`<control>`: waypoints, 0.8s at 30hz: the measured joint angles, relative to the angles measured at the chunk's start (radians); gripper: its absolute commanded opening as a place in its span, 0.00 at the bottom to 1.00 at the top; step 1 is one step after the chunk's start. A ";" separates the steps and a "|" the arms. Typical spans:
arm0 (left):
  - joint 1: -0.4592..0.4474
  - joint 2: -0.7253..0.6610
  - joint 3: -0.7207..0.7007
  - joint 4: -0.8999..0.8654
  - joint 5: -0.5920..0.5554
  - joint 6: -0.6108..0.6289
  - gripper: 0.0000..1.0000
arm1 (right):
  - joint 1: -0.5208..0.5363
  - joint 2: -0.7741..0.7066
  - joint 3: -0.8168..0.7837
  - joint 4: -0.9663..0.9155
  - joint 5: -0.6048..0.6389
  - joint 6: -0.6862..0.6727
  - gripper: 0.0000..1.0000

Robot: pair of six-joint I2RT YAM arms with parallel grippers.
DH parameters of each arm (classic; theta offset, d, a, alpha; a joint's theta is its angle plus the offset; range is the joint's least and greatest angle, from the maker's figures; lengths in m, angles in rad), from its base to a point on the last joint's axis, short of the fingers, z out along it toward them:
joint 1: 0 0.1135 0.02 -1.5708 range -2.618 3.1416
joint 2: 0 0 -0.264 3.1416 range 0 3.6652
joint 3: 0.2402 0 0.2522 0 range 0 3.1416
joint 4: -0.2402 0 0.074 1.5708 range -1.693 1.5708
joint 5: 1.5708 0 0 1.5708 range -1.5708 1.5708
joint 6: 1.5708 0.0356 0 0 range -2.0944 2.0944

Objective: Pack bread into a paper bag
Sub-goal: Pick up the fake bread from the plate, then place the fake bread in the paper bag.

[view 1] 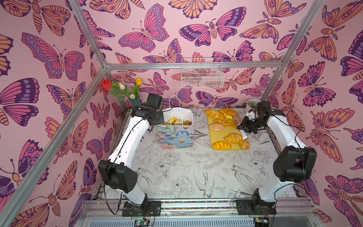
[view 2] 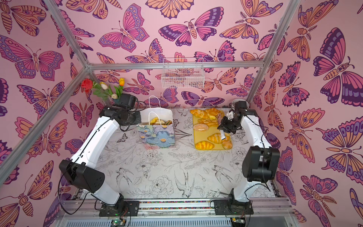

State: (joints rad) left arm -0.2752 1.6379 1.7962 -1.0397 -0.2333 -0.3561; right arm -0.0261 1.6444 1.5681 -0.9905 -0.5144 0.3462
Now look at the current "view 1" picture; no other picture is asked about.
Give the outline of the floral white paper bag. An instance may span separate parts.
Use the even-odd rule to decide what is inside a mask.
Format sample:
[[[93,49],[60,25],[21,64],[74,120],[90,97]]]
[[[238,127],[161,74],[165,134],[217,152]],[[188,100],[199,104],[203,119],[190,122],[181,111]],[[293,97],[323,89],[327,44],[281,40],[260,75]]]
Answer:
[[[177,101],[178,106],[173,107],[171,99],[167,101],[169,107],[163,110],[164,123],[157,126],[159,142],[163,149],[186,148],[193,145],[194,142],[194,117],[190,109],[181,107],[181,100],[177,96],[171,96]],[[173,125],[166,125],[172,117],[177,117]],[[184,126],[186,121],[192,121],[192,125]]]

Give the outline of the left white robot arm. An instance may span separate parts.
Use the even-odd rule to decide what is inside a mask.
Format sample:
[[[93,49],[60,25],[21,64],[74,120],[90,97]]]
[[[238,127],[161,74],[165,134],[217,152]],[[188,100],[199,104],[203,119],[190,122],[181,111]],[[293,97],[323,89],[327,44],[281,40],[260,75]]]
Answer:
[[[137,186],[138,174],[131,169],[133,157],[141,139],[150,126],[164,121],[161,111],[163,98],[149,94],[145,103],[132,109],[129,124],[108,160],[101,160],[98,171],[104,185],[119,190],[135,206],[147,202],[146,194]]]

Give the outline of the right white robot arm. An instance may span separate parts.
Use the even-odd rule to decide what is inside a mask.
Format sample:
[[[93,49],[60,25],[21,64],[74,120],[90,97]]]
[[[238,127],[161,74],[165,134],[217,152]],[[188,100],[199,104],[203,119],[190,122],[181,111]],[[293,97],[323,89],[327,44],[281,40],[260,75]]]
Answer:
[[[270,129],[281,149],[273,164],[275,176],[262,188],[255,190],[251,199],[252,206],[271,207],[287,187],[310,178],[317,152],[301,142],[282,110],[272,109],[270,102],[261,101],[257,103],[257,109],[252,114],[247,114],[242,119],[237,129],[244,140],[249,133],[257,134],[261,129]]]

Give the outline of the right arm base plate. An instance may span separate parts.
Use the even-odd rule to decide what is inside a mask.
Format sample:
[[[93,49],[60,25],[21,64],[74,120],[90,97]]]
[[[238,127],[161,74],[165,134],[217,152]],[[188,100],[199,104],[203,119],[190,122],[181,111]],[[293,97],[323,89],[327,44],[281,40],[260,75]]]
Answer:
[[[275,202],[261,199],[259,189],[256,189],[250,199],[235,200],[233,202],[238,215],[276,215]]]

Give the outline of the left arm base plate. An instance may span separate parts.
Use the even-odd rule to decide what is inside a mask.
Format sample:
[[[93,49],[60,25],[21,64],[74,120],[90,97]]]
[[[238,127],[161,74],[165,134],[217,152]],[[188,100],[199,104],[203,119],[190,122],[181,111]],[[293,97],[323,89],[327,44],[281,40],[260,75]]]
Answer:
[[[126,202],[123,207],[123,217],[144,217],[146,215],[159,217],[161,214],[161,201],[148,201],[141,206]]]

